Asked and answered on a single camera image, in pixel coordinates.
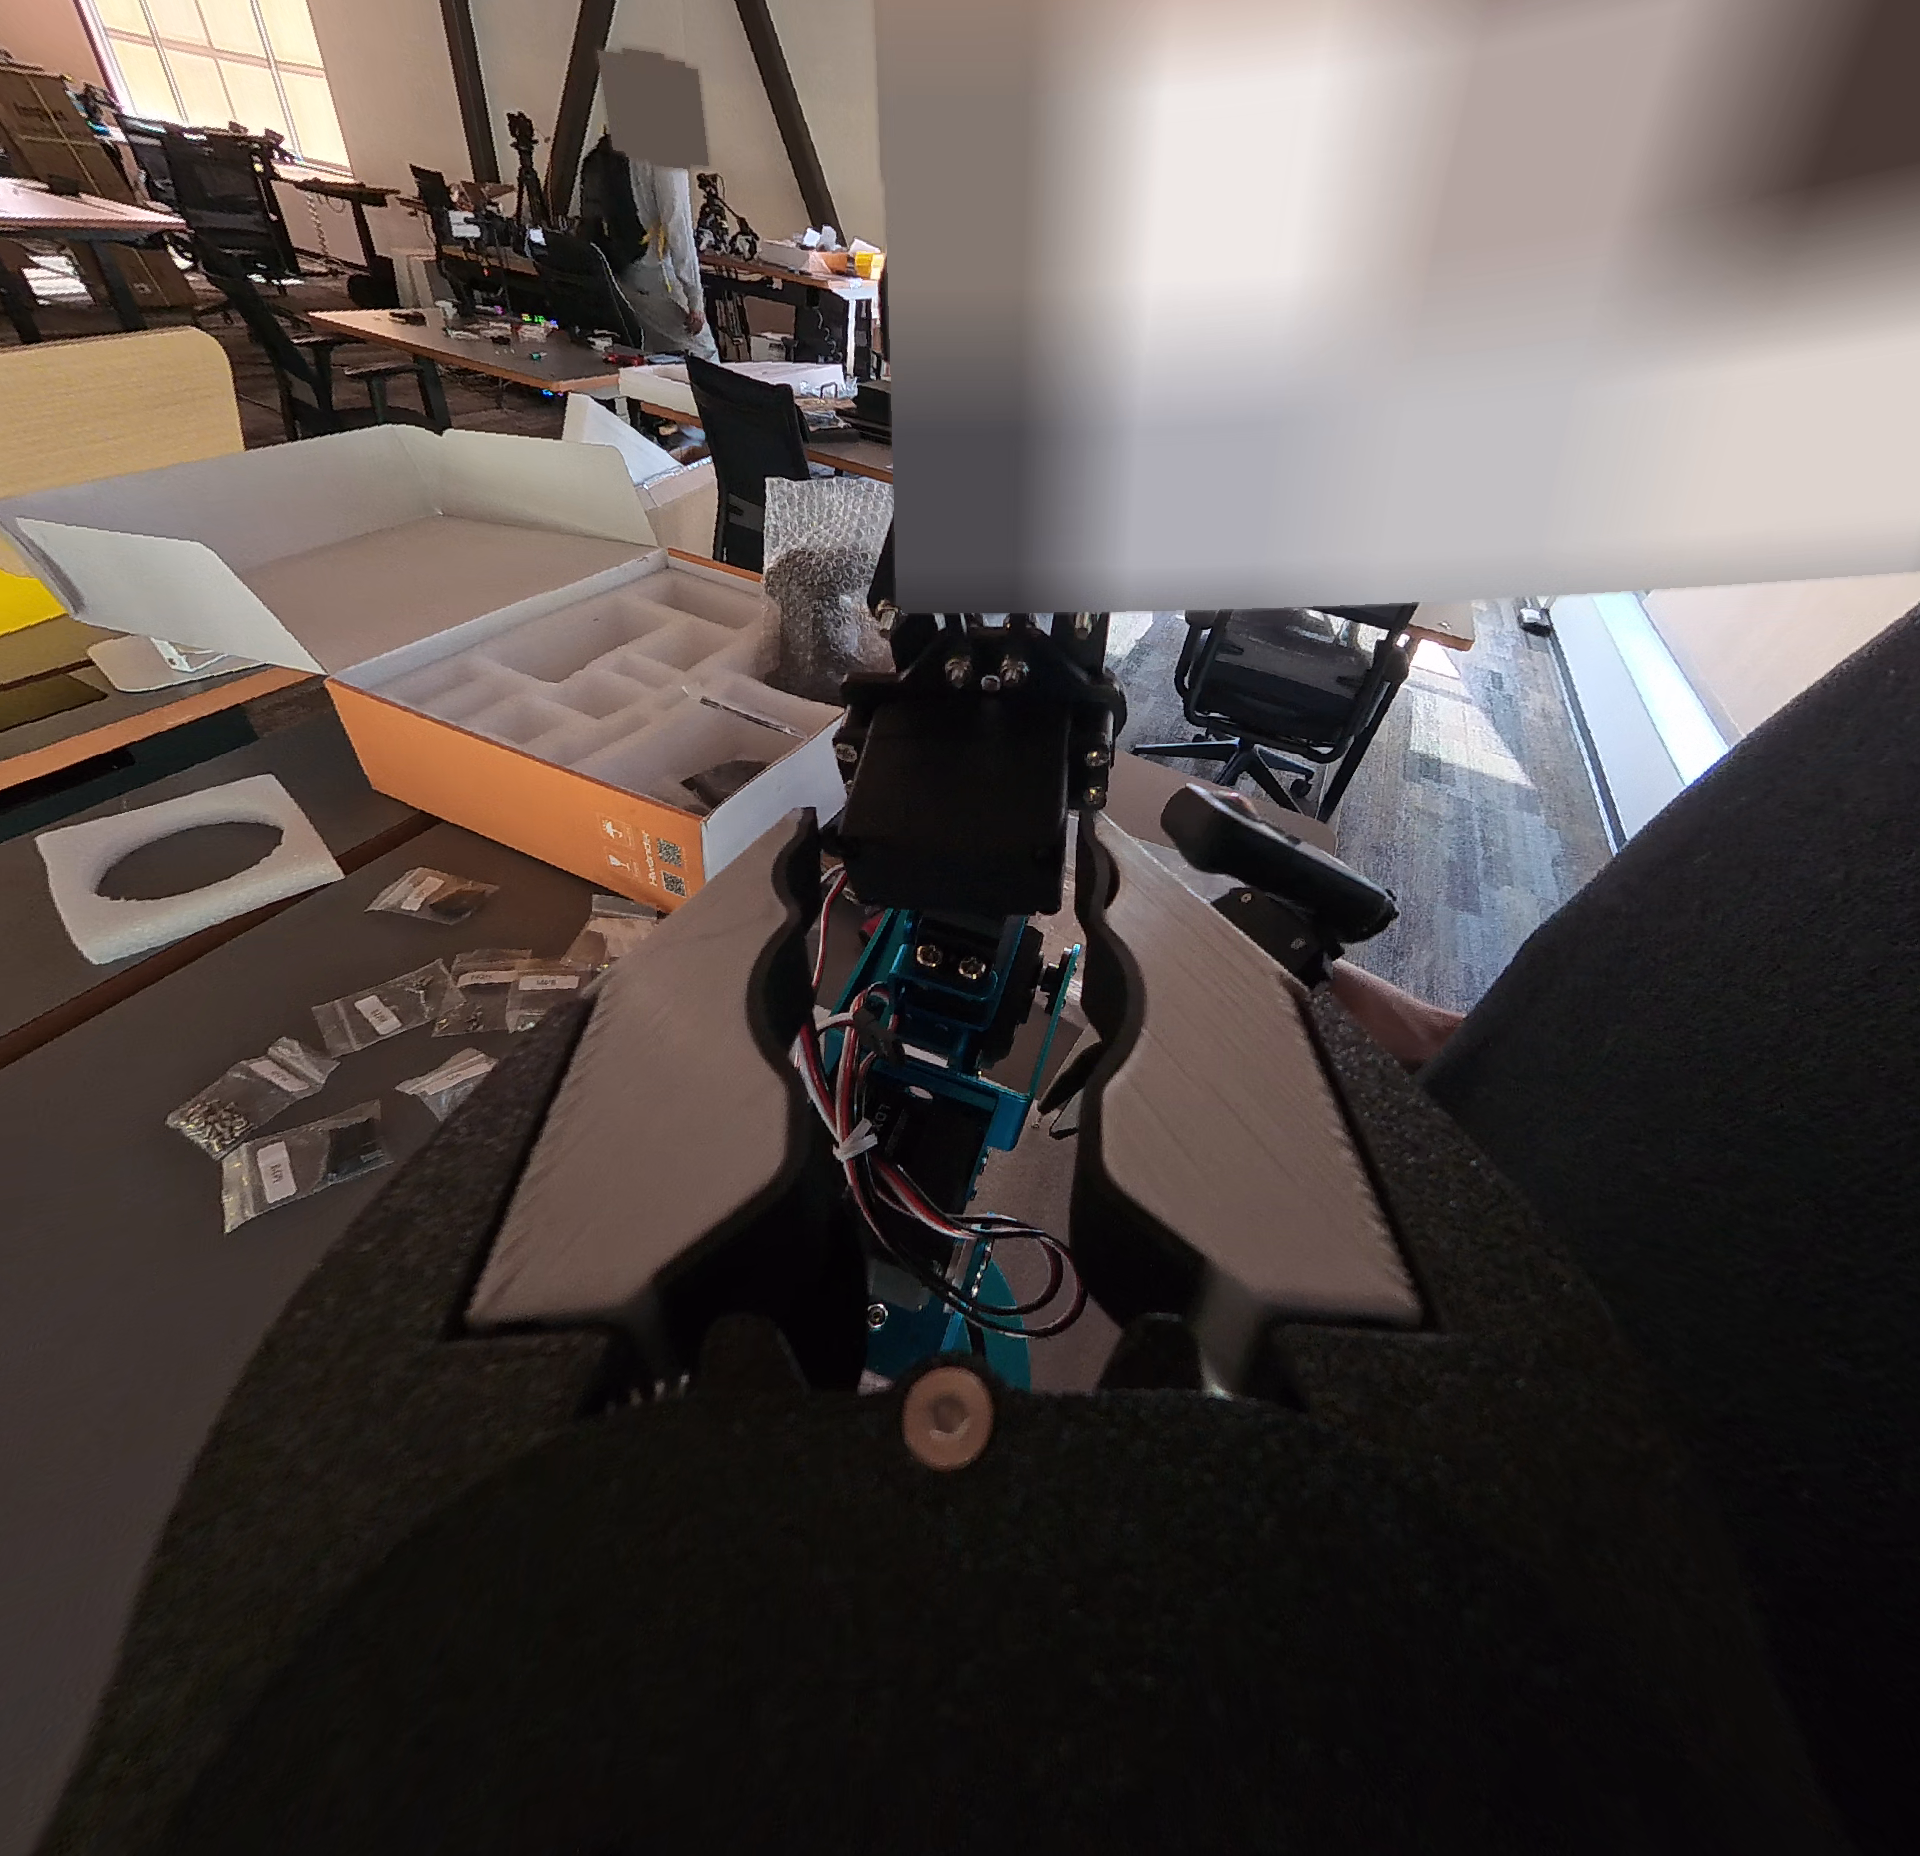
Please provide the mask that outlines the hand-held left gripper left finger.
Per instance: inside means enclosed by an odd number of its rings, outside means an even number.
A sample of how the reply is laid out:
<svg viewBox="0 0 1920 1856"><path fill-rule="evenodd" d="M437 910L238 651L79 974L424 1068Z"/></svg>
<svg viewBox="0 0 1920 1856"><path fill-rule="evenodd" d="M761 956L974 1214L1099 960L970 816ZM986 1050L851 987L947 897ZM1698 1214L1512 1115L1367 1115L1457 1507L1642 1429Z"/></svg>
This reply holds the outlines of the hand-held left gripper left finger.
<svg viewBox="0 0 1920 1856"><path fill-rule="evenodd" d="M731 1312L827 1324L827 1132L795 1072L823 861L791 811L612 971L466 1321L700 1342Z"/></svg>

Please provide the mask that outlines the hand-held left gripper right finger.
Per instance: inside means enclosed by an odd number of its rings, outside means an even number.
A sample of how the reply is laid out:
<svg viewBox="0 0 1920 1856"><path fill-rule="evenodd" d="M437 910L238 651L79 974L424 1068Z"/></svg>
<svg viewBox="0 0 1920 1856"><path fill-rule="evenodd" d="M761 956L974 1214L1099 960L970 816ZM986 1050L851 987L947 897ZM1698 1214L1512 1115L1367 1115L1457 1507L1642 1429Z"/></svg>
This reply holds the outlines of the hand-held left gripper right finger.
<svg viewBox="0 0 1920 1856"><path fill-rule="evenodd" d="M1069 1241L1115 1321L1417 1325L1420 1298L1304 990L1105 818L1077 841L1099 1037Z"/></svg>

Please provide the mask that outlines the blue toy robot arm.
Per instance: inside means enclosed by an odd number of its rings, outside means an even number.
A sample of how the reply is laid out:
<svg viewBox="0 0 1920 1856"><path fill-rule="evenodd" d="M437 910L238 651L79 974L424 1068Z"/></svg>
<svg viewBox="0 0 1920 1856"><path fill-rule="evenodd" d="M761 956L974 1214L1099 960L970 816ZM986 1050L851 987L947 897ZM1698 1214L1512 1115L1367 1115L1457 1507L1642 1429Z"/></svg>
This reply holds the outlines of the blue toy robot arm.
<svg viewBox="0 0 1920 1856"><path fill-rule="evenodd" d="M904 617L845 685L815 1028L794 1061L869 1265L869 1388L931 1361L1033 1383L1086 1311L1067 1244L976 1199L1073 1034L1081 950L1050 950L1069 819L1108 805L1125 703L1108 617Z"/></svg>

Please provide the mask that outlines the grey desk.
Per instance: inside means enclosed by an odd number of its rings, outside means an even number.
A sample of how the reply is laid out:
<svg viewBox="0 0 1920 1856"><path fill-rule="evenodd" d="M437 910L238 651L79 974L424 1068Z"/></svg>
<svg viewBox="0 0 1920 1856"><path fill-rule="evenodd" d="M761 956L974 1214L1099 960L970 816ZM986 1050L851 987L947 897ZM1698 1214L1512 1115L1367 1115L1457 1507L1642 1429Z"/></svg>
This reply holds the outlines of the grey desk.
<svg viewBox="0 0 1920 1856"><path fill-rule="evenodd" d="M740 1300L693 1383L471 1334L567 1066L519 1043L422 1161L225 1236L159 1128L305 997L317 897L5 1080L5 1851L1144 1848L1324 1673L1340 1440L1198 1393L994 1397L963 1475L806 1393ZM1283 1698L1294 1677L1305 1698Z"/></svg>

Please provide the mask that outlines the person's right hand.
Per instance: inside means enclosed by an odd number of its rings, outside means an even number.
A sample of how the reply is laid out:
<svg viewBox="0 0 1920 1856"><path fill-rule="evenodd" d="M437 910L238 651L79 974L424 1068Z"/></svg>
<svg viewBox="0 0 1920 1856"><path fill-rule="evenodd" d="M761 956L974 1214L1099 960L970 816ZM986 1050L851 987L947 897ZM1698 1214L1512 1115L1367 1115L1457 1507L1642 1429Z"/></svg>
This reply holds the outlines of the person's right hand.
<svg viewBox="0 0 1920 1856"><path fill-rule="evenodd" d="M1410 1072L1443 1052L1466 1022L1463 1012L1424 1002L1345 960L1327 963L1327 992L1381 1052Z"/></svg>

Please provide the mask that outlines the black office chair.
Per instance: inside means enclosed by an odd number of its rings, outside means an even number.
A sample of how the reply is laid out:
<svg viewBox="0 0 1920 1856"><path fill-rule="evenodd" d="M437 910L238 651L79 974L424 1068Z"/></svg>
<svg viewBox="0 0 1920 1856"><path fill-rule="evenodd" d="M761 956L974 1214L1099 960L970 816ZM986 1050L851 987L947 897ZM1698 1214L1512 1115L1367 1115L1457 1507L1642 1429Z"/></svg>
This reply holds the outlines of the black office chair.
<svg viewBox="0 0 1920 1856"><path fill-rule="evenodd" d="M1283 811L1327 819L1413 667L1415 603L1345 613L1188 613L1175 667L1202 741L1137 745L1155 761L1248 776Z"/></svg>
<svg viewBox="0 0 1920 1856"><path fill-rule="evenodd" d="M806 484L814 476L795 394L693 355L686 369L718 491L711 554L763 573L767 482Z"/></svg>

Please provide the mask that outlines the pile of small screw bags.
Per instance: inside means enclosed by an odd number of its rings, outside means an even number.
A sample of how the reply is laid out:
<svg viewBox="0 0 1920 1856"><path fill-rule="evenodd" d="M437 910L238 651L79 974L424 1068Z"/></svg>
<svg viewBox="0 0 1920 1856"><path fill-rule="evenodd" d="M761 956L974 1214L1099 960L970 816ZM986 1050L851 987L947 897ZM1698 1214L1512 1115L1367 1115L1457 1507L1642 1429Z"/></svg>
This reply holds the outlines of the pile of small screw bags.
<svg viewBox="0 0 1920 1856"><path fill-rule="evenodd" d="M594 896L586 924L555 956L481 946L362 983L313 1006L310 1039L282 1037L233 1064L174 1107L165 1124L218 1162L225 1230L381 1171L391 1162L381 1101L295 1121L349 1055L413 1033L450 1041L427 1072L397 1086L404 1101L444 1122L493 1075L491 1039L541 1028L588 994L656 919L659 910L637 900Z"/></svg>

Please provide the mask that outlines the orange white cardboard box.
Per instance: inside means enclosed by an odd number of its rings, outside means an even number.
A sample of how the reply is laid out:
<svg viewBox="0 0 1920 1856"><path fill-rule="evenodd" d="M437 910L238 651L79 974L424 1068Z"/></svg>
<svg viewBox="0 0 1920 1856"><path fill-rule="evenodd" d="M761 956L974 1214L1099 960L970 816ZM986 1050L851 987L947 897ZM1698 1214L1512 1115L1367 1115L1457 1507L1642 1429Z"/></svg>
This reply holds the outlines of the orange white cardboard box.
<svg viewBox="0 0 1920 1856"><path fill-rule="evenodd" d="M761 580L661 549L607 447L365 429L7 500L5 531L81 622L322 674L374 790L654 909L845 802L845 712L771 688Z"/></svg>

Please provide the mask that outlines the person's black shirt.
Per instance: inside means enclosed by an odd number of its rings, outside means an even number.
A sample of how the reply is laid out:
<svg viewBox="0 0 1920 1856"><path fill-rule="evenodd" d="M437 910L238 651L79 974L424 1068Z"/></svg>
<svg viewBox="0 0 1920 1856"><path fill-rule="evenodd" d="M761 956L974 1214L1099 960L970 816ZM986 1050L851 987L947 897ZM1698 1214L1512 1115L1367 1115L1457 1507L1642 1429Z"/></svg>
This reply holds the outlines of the person's black shirt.
<svg viewBox="0 0 1920 1856"><path fill-rule="evenodd" d="M1677 1402L1849 1837L1916 1851L1916 615L1538 928L1424 1086Z"/></svg>

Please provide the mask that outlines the bubble wrap roll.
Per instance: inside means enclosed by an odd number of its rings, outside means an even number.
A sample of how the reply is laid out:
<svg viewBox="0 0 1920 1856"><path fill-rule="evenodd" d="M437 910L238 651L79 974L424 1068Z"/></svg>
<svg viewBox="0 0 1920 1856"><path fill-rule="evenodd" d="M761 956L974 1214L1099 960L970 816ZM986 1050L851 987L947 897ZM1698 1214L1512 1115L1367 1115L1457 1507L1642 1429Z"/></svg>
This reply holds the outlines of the bubble wrap roll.
<svg viewBox="0 0 1920 1856"><path fill-rule="evenodd" d="M838 703L851 674L893 667L871 609L893 508L893 488L876 480L767 480L763 580L778 617L776 689Z"/></svg>

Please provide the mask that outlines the yellow plastic tray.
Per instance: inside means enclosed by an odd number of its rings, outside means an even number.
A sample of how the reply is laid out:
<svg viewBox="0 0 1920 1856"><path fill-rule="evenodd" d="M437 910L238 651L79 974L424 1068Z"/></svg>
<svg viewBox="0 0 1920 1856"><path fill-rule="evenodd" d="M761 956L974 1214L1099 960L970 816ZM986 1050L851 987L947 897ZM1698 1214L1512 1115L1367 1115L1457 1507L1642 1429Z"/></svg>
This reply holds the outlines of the yellow plastic tray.
<svg viewBox="0 0 1920 1856"><path fill-rule="evenodd" d="M3 573L3 688L77 664L77 625L34 577Z"/></svg>

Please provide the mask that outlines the brown background table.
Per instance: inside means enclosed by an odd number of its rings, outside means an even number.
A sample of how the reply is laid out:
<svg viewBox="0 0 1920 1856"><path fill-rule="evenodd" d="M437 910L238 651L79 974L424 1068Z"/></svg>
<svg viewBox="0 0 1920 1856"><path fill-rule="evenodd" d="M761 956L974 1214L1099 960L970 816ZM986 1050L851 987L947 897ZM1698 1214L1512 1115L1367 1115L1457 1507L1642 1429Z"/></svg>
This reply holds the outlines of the brown background table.
<svg viewBox="0 0 1920 1856"><path fill-rule="evenodd" d="M556 329L516 334L501 319L486 319L477 329L448 328L439 312L418 312L408 323L401 309L307 309L303 316L313 331L428 359L439 369L471 369L552 395L611 400L622 394L612 361Z"/></svg>

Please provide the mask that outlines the beige wooden chair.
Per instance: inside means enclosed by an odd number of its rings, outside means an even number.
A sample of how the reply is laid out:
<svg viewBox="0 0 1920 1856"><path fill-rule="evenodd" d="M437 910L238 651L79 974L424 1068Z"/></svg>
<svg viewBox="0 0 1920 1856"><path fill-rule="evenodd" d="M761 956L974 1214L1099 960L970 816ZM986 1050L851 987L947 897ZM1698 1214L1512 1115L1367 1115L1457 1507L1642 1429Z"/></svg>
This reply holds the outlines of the beige wooden chair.
<svg viewBox="0 0 1920 1856"><path fill-rule="evenodd" d="M233 369L196 329L3 350L3 498L244 450Z"/></svg>

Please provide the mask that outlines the white foam frame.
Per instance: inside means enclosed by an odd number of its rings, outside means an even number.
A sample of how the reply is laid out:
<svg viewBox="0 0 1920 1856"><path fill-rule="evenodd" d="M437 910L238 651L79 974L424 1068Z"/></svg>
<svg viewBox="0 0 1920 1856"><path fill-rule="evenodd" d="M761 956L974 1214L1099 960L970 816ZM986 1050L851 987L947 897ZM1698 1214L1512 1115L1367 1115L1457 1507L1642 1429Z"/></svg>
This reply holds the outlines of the white foam frame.
<svg viewBox="0 0 1920 1856"><path fill-rule="evenodd" d="M106 897L108 871L138 848L229 823L257 823L279 833L276 846L247 871L169 897ZM150 956L179 940L300 897L348 872L300 805L275 776L254 776L176 796L140 811L44 830L35 837L53 907L76 949L95 965Z"/></svg>

